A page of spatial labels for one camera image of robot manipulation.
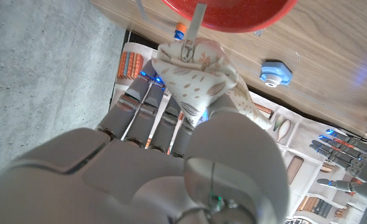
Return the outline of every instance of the white cloth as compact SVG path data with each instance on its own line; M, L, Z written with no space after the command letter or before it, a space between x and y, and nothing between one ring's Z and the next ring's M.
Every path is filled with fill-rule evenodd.
M181 59L184 42L160 44L152 64L191 125L197 124L207 106L228 94L241 114L264 129L271 126L255 107L245 82L219 43L197 38L193 57L184 62Z

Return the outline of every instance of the book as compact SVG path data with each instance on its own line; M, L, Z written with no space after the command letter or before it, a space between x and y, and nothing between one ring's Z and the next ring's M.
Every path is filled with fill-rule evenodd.
M335 165L327 164L326 162L323 163L323 166L320 168L322 172L331 172L335 168Z
M319 215L319 211L320 211L320 209L321 209L324 202L325 202L324 200L320 199L320 201L319 201L319 203L318 203L318 205L316 206L316 209L315 209L315 214L316 215Z
M144 66L144 57L138 54L135 64L135 78L138 77L139 72L141 72L143 66Z
M129 54L129 60L128 60L128 68L127 68L127 75L126 76L127 76L127 78L132 79L131 78L132 63L134 62L135 53L134 52L128 52L127 57L128 57L128 54Z
M129 74L131 79L135 79L135 68L136 68L137 57L138 57L138 54L134 53L134 57L132 58L132 69L131 69L131 73Z
M259 104L256 104L257 109L261 112L262 115L264 115L267 119L270 119L272 116L272 110L269 108L266 108L265 106L261 106Z
M320 199L317 198L310 212L315 213L316 207L318 207L319 202L320 202Z
M308 202L308 199L309 199L309 196L305 196L304 199L302 200L300 206L298 206L298 209L297 211L302 211L305 207L305 205L307 204Z
M130 55L130 53L129 52L125 52L125 53L126 53L126 61L125 61L125 64L124 64L123 76L124 76L124 78L128 78L127 77L127 71L128 71L128 61L129 61L129 55Z
M316 199L317 199L316 197L311 197L310 200L308 200L307 206L305 206L304 210L310 212L314 207Z
M320 207L319 210L319 214L321 217L323 216L323 213L325 212L326 208L327 208L328 203L327 202L323 202L322 206Z
M119 63L119 69L117 71L117 78L122 79L124 78L124 66L126 64L126 57L127 57L127 52L123 52L120 56L120 63Z
M327 204L326 209L323 211L322 217L326 218L330 210L332 209L333 205Z

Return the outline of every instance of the orange cap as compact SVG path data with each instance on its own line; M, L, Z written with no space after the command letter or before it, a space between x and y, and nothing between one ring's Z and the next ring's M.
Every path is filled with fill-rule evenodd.
M179 22L179 23L177 23L177 27L175 28L175 30L179 30L179 31L185 33L186 32L186 26Z

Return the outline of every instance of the blue led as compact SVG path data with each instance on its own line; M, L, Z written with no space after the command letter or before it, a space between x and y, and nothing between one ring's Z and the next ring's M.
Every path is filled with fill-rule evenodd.
M206 111L204 111L204 113L203 113L203 115L202 115L205 119L206 119L206 121L208 121L208 113L207 113L207 109L206 109Z
M333 132L334 132L334 130L331 130L331 129L326 130L327 134L333 134Z

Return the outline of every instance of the gray robotic hand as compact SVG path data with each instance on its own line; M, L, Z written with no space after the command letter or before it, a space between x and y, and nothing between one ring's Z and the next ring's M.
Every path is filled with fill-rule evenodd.
M309 147L326 157L329 161L334 162L338 167L345 169L353 177L361 180L362 184L328 179L318 179L317 182L338 190L355 192L358 195L367 198L367 144L337 133L331 129L326 130L326 132L335 138L355 146L362 152L348 147L345 144L336 142L326 136L319 136L319 139L334 148L315 140L312 141L312 144L309 145Z
M204 13L198 4L184 62ZM69 131L0 171L0 223L282 223L289 189L279 149L228 95L196 128L183 121L172 156L180 106L171 97L146 148L161 78L148 61L96 130Z

